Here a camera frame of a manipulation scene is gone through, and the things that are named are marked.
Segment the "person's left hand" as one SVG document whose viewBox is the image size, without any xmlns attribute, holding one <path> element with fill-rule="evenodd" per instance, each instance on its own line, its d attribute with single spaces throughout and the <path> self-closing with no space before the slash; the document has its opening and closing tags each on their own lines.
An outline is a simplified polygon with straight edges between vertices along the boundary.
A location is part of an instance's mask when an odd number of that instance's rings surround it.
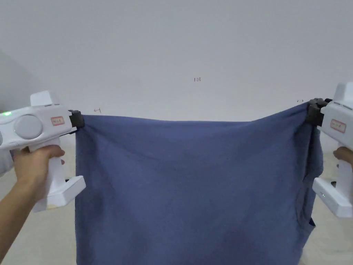
<svg viewBox="0 0 353 265">
<path fill-rule="evenodd" d="M 43 199 L 46 193 L 46 180 L 49 172 L 49 160 L 61 159 L 65 151 L 58 145 L 48 145 L 29 151 L 29 147 L 18 150 L 14 153 L 14 170 L 17 177 L 17 185 L 25 188 L 30 194 L 30 200 L 37 203 Z"/>
</svg>

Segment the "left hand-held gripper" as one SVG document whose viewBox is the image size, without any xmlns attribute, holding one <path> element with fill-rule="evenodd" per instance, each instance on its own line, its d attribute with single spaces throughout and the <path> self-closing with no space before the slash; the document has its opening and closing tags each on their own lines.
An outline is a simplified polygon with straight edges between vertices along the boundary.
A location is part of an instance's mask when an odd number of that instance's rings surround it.
<svg viewBox="0 0 353 265">
<path fill-rule="evenodd" d="M 52 92 L 31 94 L 29 107 L 1 113 L 0 149 L 28 147 L 31 152 L 47 145 L 60 145 L 60 137 L 85 126 L 82 114 L 68 110 Z M 86 187 L 83 176 L 67 179 L 60 158 L 49 160 L 45 197 L 33 208 L 35 212 L 69 204 Z"/>
</svg>

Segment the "person's right hand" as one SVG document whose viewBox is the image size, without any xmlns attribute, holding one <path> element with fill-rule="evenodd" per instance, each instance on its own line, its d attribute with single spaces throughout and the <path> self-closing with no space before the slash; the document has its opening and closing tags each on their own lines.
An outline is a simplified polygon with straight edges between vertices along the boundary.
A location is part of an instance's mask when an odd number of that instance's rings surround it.
<svg viewBox="0 0 353 265">
<path fill-rule="evenodd" d="M 337 160 L 345 161 L 353 167 L 353 151 L 347 147 L 341 146 L 333 151 L 333 155 Z"/>
</svg>

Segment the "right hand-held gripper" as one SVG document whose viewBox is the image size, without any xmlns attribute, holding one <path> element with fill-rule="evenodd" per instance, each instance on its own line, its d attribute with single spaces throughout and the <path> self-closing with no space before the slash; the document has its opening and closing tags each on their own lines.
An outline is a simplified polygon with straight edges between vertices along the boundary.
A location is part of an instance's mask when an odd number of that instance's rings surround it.
<svg viewBox="0 0 353 265">
<path fill-rule="evenodd" d="M 353 83 L 338 84 L 333 99 L 309 101 L 307 122 L 338 142 L 338 147 L 353 149 Z M 315 178 L 313 190 L 328 209 L 341 218 L 353 216 L 352 163 L 340 160 L 336 185 Z"/>
</svg>

